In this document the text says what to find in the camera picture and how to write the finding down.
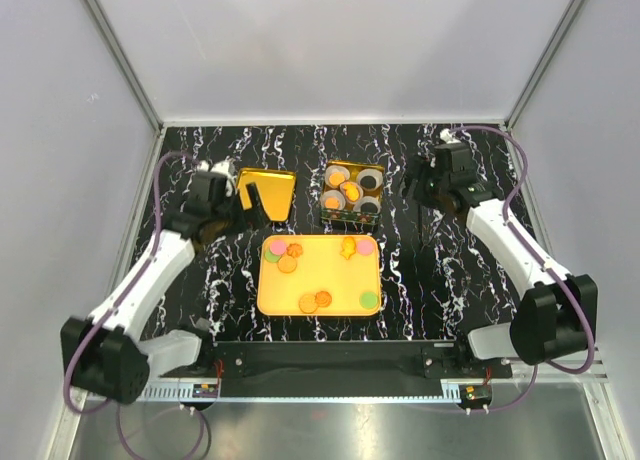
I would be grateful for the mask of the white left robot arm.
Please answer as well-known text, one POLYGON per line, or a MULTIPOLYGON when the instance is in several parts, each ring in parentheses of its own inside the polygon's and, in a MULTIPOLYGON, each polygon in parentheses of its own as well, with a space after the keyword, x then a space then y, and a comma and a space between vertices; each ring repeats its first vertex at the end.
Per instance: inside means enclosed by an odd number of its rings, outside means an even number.
POLYGON ((216 352, 196 327, 144 341, 145 325, 174 280, 196 256, 225 236, 256 230, 269 219, 256 184, 246 187, 244 208, 229 178, 198 172, 182 210, 159 218, 147 250, 122 282, 87 318, 69 318, 61 347, 64 388, 73 387, 128 405, 148 381, 185 367, 196 376, 215 366, 216 352))

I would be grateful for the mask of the black sandwich cookie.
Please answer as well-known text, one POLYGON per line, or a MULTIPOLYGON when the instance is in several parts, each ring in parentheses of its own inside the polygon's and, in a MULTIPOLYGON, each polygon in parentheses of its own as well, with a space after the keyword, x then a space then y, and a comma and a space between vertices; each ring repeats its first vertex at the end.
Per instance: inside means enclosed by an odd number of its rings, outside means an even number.
POLYGON ((361 178, 360 185, 364 190, 373 191, 378 188, 378 179, 374 176, 366 175, 361 178))
POLYGON ((360 207, 360 211, 362 213, 378 214, 380 211, 380 207, 375 202, 364 202, 360 207))

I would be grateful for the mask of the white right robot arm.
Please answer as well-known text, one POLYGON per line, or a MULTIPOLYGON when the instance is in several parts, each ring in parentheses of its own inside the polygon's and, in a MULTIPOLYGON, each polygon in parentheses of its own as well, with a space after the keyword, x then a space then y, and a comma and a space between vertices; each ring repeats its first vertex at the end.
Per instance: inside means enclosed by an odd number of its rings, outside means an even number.
MULTIPOLYGON (((415 156, 403 194, 458 217, 506 271, 520 303, 507 324, 471 330, 454 351, 466 376, 490 359, 516 356, 536 366, 585 352, 595 355, 598 287, 558 264, 500 199, 478 180, 470 147, 449 141, 415 156)), ((261 247, 257 307, 268 316, 368 317, 383 304, 381 252, 368 235, 272 235, 261 247)))

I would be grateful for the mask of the orange round scalloped cookie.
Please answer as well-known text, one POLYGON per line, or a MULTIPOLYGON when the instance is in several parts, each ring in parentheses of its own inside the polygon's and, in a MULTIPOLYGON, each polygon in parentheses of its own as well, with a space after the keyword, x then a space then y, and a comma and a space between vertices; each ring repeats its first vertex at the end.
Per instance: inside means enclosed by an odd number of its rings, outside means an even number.
POLYGON ((326 196, 324 199, 324 207, 327 209, 341 209, 341 200, 334 195, 326 196))

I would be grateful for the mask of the black sandwich cookie top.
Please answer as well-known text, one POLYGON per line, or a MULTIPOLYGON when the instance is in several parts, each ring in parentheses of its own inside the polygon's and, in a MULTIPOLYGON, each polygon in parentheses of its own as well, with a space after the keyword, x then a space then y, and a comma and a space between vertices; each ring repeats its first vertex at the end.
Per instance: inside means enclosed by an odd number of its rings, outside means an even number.
POLYGON ((378 214, 380 211, 380 207, 375 202, 364 202, 360 207, 360 211, 362 213, 378 214))

